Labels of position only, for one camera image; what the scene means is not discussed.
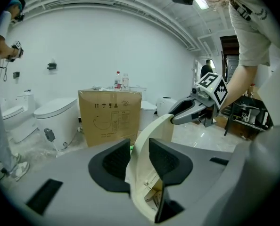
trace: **white toilet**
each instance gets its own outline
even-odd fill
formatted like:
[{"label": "white toilet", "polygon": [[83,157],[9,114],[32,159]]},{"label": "white toilet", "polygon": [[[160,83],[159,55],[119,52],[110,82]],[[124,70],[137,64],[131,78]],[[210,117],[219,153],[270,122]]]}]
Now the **white toilet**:
[{"label": "white toilet", "polygon": [[[57,150],[65,149],[72,142],[79,127],[76,98],[50,101],[38,108],[34,116],[40,133],[52,149],[55,147]],[[53,142],[50,141],[51,135],[52,138],[55,137]]]},{"label": "white toilet", "polygon": [[16,97],[15,104],[16,106],[4,111],[2,116],[5,129],[10,132],[14,142],[18,143],[37,129],[33,117],[35,110],[34,95],[31,92],[24,92]]},{"label": "white toilet", "polygon": [[136,86],[130,87],[130,90],[141,92],[142,94],[139,130],[144,130],[153,121],[157,107],[146,101],[147,88]]}]

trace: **tiled floor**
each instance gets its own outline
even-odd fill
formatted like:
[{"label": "tiled floor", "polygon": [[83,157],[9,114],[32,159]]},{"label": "tiled floor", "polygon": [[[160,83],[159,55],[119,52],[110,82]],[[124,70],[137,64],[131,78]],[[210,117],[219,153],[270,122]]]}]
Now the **tiled floor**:
[{"label": "tiled floor", "polygon": [[[196,125],[194,123],[174,126],[173,142],[182,145],[233,152],[235,146],[242,141],[244,140],[229,133],[224,136],[224,129],[217,126],[205,128],[202,124]],[[21,178],[21,181],[27,178],[28,174],[37,172],[56,157],[86,147],[84,135],[80,132],[77,132],[72,143],[59,153],[46,144],[38,130],[21,143],[16,144],[13,140],[10,140],[12,153],[20,153],[22,160],[27,160],[31,165],[28,173]],[[6,190],[11,190],[17,185],[14,180],[8,177],[2,179],[0,183]]]}]

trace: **toilet lid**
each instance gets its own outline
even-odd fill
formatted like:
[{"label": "toilet lid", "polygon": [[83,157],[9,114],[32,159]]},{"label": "toilet lid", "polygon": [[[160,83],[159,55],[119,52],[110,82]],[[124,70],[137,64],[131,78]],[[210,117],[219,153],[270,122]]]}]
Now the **toilet lid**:
[{"label": "toilet lid", "polygon": [[141,101],[141,110],[145,111],[155,111],[157,107],[150,102],[147,101]]},{"label": "toilet lid", "polygon": [[76,103],[76,98],[59,98],[48,102],[34,112],[37,119],[45,119],[56,116],[71,108]]},{"label": "toilet lid", "polygon": [[2,113],[3,119],[8,119],[12,116],[15,116],[17,114],[20,114],[22,111],[24,111],[24,108],[21,105],[14,106]]}]

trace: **plastic bottle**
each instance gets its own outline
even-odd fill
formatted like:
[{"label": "plastic bottle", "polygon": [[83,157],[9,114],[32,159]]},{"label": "plastic bottle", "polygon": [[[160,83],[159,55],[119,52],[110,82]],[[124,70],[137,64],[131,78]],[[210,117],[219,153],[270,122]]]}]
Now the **plastic bottle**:
[{"label": "plastic bottle", "polygon": [[120,72],[117,71],[117,74],[115,76],[114,91],[120,91],[120,90],[121,90],[121,77],[120,77]]},{"label": "plastic bottle", "polygon": [[128,74],[123,74],[123,78],[122,78],[122,90],[124,91],[129,91],[130,87],[129,87],[129,76]]}]

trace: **ceiling light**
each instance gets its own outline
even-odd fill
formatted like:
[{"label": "ceiling light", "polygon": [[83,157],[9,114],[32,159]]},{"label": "ceiling light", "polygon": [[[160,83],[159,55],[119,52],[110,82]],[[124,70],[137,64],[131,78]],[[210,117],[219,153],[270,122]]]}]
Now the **ceiling light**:
[{"label": "ceiling light", "polygon": [[197,4],[199,5],[199,7],[202,9],[202,10],[205,10],[207,8],[209,8],[207,2],[205,0],[195,0],[197,2]]},{"label": "ceiling light", "polygon": [[211,68],[215,69],[215,65],[214,65],[214,62],[212,60],[210,61],[210,66],[211,66]]}]

